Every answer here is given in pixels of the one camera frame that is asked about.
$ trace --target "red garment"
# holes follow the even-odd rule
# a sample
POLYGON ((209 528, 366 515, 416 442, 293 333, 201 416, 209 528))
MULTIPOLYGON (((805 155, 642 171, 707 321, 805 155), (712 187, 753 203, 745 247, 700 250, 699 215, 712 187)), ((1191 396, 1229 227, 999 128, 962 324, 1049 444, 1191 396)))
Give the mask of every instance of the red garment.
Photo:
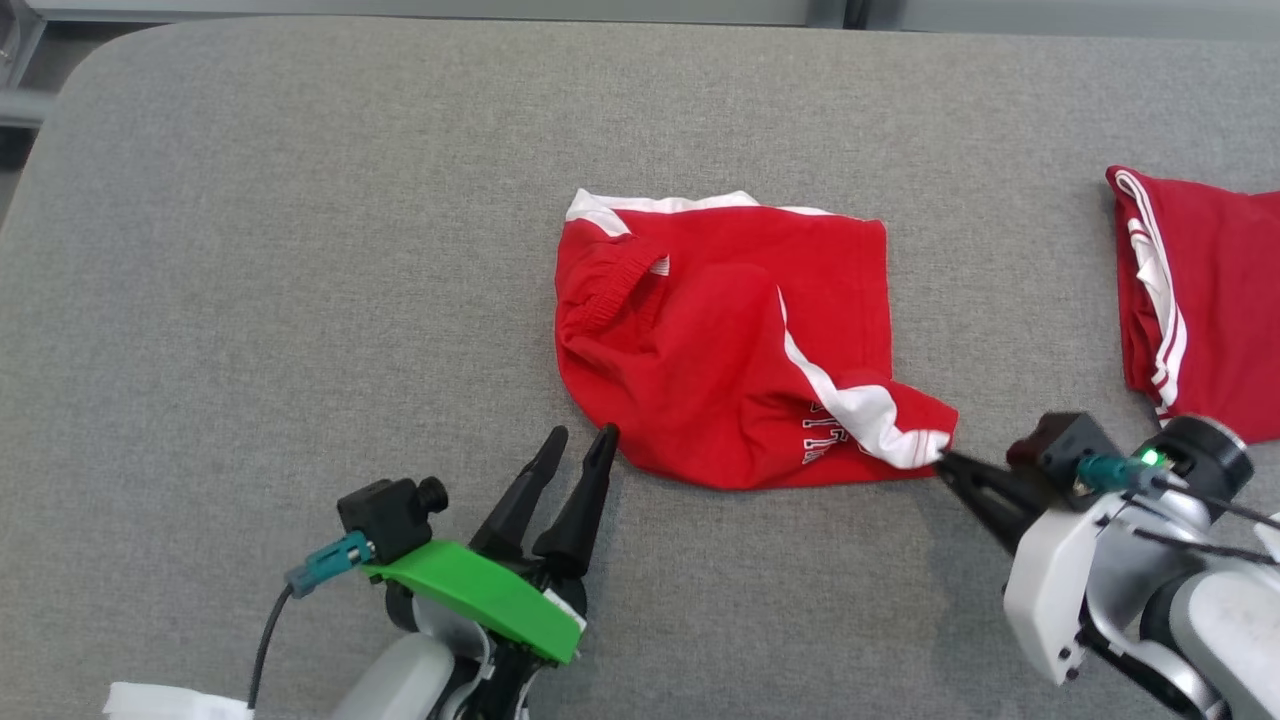
POLYGON ((878 222, 742 192, 579 191, 556 272, 561 377, 632 465, 689 483, 931 475, 956 413, 890 379, 884 245, 878 222))
POLYGON ((1125 382, 1161 424, 1202 415, 1280 438, 1280 192, 1107 170, 1125 382))

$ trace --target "green plastic bracket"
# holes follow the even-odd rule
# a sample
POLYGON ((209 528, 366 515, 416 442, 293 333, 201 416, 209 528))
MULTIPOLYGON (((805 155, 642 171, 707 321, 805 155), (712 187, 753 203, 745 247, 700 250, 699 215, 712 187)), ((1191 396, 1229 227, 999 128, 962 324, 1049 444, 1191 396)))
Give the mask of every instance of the green plastic bracket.
POLYGON ((390 565, 361 565, 458 615, 567 665, 582 629, 520 575, 453 541, 431 541, 390 565))

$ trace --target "gray table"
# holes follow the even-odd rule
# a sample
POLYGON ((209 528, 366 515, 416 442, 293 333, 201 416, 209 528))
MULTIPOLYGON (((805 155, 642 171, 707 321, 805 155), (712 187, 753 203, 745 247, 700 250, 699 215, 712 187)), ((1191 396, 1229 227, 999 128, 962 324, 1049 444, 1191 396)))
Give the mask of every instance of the gray table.
MULTIPOLYGON (((1276 77, 1262 45, 777 28, 111 42, 0 233, 0 707, 88 720, 111 680, 243 697, 337 497, 434 473, 436 530, 466 537, 550 425, 580 455, 552 347, 580 186, 883 218, 897 375, 960 410, 963 448, 1000 457, 1051 409, 1135 445, 1153 423, 1121 382, 1103 169, 1280 187, 1276 77)), ((1242 500, 1275 509, 1280 447, 1256 457, 1242 500)), ((536 716, 1164 716, 1096 660, 1066 689, 1030 671, 1009 560, 936 480, 614 478, 584 656, 536 716)), ((292 605, 260 716, 323 717, 396 635, 353 575, 292 605)))

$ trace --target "gray tablecloth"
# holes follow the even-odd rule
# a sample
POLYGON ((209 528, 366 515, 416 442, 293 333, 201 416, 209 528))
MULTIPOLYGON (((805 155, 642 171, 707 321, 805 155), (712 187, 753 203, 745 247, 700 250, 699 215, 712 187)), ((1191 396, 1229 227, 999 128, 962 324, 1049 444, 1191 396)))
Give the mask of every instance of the gray tablecloth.
MULTIPOLYGON (((991 459, 1042 411, 1125 446, 1111 163, 1280 188, 1280 47, 776 28, 255 19, 69 81, 0 234, 0 715, 111 680, 243 697, 334 501, 436 474, 468 537, 556 423, 577 187, 883 218, 899 379, 991 459)), ((1243 501, 1280 505, 1280 447, 1243 501)), ((566 462, 535 527, 573 475, 566 462)), ((1224 523, 1226 539, 1247 527, 1224 523)), ((1009 560, 937 480, 717 495, 626 464, 582 659, 540 717, 1162 717, 1053 688, 1009 560)), ((260 717, 323 717, 397 635, 355 575, 287 607, 260 717)))

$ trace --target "black cable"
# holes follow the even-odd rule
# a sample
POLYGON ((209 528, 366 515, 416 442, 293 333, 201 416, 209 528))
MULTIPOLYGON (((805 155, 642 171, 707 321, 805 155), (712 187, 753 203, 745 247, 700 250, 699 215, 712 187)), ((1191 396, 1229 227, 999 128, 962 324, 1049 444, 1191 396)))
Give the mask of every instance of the black cable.
POLYGON ((1152 478, 1151 487, 1156 489, 1172 491, 1176 492, 1178 495, 1185 495, 1187 497, 1194 497, 1196 500, 1212 505, 1213 507, 1217 507, 1224 512, 1239 515, 1240 518, 1253 520, 1254 523, 1262 523, 1268 528, 1275 528, 1280 530, 1280 521, 1272 520, 1271 518, 1258 512, 1257 510, 1251 510, 1243 505, 1236 505, 1234 502, 1228 502, 1225 500, 1216 498, 1212 495, 1207 495, 1197 489, 1175 486, 1164 478, 1152 478))
POLYGON ((1196 552, 1203 552, 1206 555, 1221 555, 1224 557, 1236 557, 1240 560, 1257 562, 1260 565, 1280 565, 1280 562, 1277 562, 1276 559, 1271 557, 1270 555, 1253 552, 1252 550, 1244 550, 1243 547, 1224 547, 1220 544, 1204 544, 1199 542, 1190 542, 1179 538, 1171 538, 1169 536, 1164 536, 1160 533, 1152 533, 1151 530, 1144 530, 1142 528, 1130 528, 1129 532, 1133 533, 1134 537, 1149 539, 1180 550, 1193 550, 1196 552))
POLYGON ((271 609, 271 615, 266 619, 266 626, 262 628, 262 639, 257 642, 257 657, 253 660, 253 678, 248 682, 248 703, 244 706, 246 710, 253 710, 257 706, 257 689, 262 684, 262 665, 266 662, 266 646, 271 643, 275 621, 280 619, 280 611, 284 610, 284 601, 289 600, 291 594, 293 594, 293 588, 284 585, 280 597, 275 598, 275 607, 271 609))

